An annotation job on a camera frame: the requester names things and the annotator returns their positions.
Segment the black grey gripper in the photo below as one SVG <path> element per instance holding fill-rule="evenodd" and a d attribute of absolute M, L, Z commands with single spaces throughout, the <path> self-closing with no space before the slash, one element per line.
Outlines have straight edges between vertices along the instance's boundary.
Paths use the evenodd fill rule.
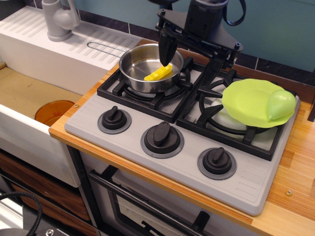
<path fill-rule="evenodd" d="M 167 66 L 179 44 L 207 58 L 200 86 L 209 85 L 221 69 L 232 68 L 243 45 L 223 27 L 223 22 L 236 26 L 244 17 L 231 22 L 227 19 L 226 0 L 192 0 L 187 12 L 160 9 L 157 12 L 159 59 Z"/>

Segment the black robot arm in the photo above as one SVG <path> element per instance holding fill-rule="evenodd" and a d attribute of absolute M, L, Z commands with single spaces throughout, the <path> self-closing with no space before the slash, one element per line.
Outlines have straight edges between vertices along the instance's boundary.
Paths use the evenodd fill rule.
<path fill-rule="evenodd" d="M 202 84 L 208 85 L 222 69 L 232 68 L 243 45 L 223 27 L 243 22 L 227 19 L 226 0 L 192 0 L 186 13 L 160 9 L 157 13 L 159 58 L 162 65 L 173 59 L 179 44 L 209 59 L 202 73 Z"/>

